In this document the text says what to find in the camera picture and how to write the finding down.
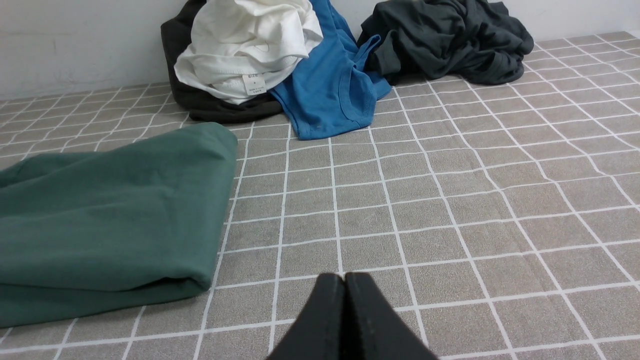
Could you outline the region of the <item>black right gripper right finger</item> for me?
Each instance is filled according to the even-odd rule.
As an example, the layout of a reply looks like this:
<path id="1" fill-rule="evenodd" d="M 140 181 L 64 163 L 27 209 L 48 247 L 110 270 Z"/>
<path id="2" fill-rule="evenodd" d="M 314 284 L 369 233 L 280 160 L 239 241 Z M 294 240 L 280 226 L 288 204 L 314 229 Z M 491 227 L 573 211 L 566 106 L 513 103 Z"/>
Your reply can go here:
<path id="1" fill-rule="evenodd" d="M 345 360 L 436 360 L 364 272 L 345 275 L 343 313 Z"/>

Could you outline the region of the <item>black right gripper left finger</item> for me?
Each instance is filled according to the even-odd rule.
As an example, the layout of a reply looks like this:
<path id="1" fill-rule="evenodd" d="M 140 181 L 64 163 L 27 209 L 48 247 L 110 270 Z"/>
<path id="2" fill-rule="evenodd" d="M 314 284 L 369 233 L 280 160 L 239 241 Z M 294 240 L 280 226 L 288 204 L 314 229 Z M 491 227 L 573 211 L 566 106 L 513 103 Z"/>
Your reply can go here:
<path id="1" fill-rule="evenodd" d="M 268 360 L 338 360 L 345 294 L 341 276 L 320 274 L 297 319 Z"/>

